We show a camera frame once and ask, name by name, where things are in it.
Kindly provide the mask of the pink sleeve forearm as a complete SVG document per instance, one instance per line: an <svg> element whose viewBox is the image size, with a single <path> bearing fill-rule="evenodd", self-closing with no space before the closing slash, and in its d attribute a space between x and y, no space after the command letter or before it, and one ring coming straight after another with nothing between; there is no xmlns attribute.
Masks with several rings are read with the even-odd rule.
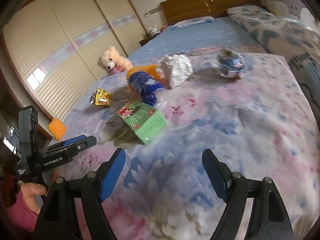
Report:
<svg viewBox="0 0 320 240"><path fill-rule="evenodd" d="M32 200L31 205L29 201L27 203L24 201L22 191L16 194L16 202L13 206L5 208L9 221L25 235L33 233L39 211L40 208L36 200Z"/></svg>

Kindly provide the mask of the left hand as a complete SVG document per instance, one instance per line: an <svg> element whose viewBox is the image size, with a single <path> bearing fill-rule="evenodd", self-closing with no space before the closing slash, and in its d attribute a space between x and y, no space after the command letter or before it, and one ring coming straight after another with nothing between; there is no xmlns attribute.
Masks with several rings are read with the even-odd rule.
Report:
<svg viewBox="0 0 320 240"><path fill-rule="evenodd" d="M20 191L22 193L24 203L26 204L28 209L38 215L41 208L37 204L35 197L46 196L47 188L42 184L25 183L20 186Z"/></svg>

